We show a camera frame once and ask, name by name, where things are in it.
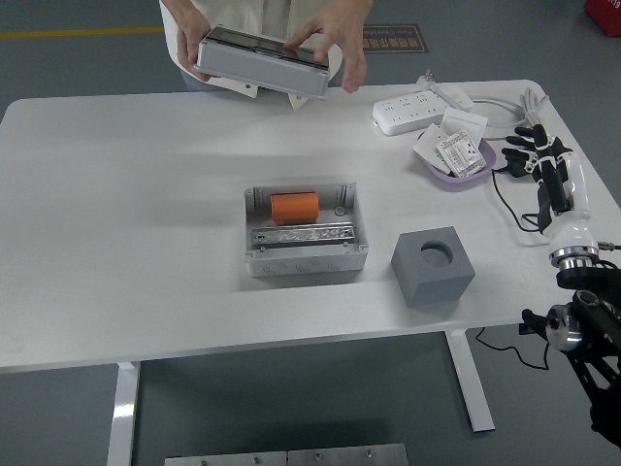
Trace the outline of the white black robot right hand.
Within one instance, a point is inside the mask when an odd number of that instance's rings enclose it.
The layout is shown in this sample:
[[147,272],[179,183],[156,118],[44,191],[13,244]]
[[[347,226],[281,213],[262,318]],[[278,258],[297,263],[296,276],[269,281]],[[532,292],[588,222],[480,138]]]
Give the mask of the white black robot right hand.
[[591,209],[580,157],[537,124],[517,127],[502,149],[514,177],[530,176],[538,186],[537,226],[548,241],[550,261],[594,259],[599,245],[590,229]]

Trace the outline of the person's right hand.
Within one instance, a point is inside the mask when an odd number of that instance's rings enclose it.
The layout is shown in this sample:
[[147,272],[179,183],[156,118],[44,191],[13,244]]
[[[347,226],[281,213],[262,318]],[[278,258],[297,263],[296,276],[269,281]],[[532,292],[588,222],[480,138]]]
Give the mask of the person's right hand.
[[180,8],[176,22],[178,26],[178,59],[180,64],[200,82],[208,82],[211,76],[197,71],[195,65],[198,61],[200,43],[212,30],[211,25],[192,3]]

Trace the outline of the person's left hand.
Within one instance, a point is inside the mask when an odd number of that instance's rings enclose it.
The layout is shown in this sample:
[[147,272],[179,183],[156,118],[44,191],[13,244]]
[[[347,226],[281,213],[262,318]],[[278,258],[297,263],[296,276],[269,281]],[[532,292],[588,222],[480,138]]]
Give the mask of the person's left hand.
[[284,46],[295,49],[313,34],[320,34],[321,42],[314,49],[317,62],[327,57],[332,46],[338,46],[344,61],[342,88],[353,93],[363,84],[368,70],[363,30],[372,6],[373,2],[367,0],[331,1],[311,16]]

